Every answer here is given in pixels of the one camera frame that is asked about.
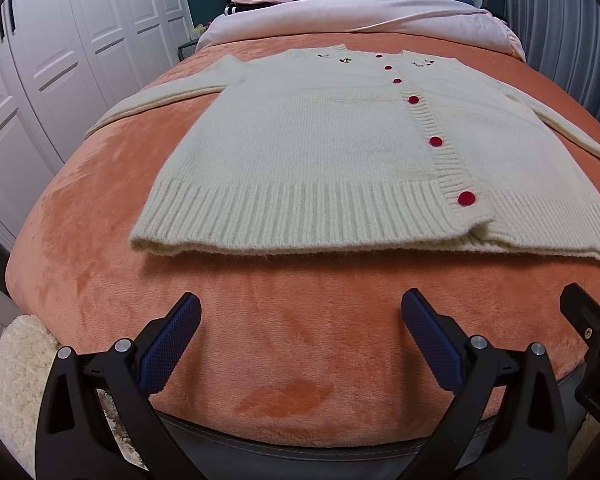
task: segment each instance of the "red button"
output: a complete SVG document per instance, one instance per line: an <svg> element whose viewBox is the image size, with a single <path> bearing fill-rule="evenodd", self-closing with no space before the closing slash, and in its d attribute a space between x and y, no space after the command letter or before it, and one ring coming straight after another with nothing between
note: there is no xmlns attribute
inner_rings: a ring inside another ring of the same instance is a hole
<svg viewBox="0 0 600 480"><path fill-rule="evenodd" d="M458 203L460 205L471 205L475 202L475 195L471 191L463 191L458 195Z"/></svg>

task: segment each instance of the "bed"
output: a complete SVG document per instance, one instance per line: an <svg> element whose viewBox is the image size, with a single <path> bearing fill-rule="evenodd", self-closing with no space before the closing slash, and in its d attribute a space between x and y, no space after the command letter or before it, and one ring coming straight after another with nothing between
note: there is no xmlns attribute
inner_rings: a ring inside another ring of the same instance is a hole
<svg viewBox="0 0 600 480"><path fill-rule="evenodd" d="M600 124L513 51L424 35L322 32L215 44L153 84L198 72L225 54L249 60L341 43L455 57L541 100L600 143ZM541 341L557 377L575 377L585 347L562 318L558 297L578 282L600 303L600 262L590 258L132 251L127 236L157 171L213 100L201 96L103 127L36 203L11 254L7 284L23 312L37 316L61 344L101 351L136 336L183 291L194 292L202 324L152 404L184 422L292 446L373 446L430 434L451 396L400 322L400 297L411 287L465 332L484 334L494 345L523 349ZM560 140L600 192L600 160ZM0 382L0 399L12 398ZM493 396L485 418L499 400ZM13 428L3 425L0 436L13 440Z"/></svg>

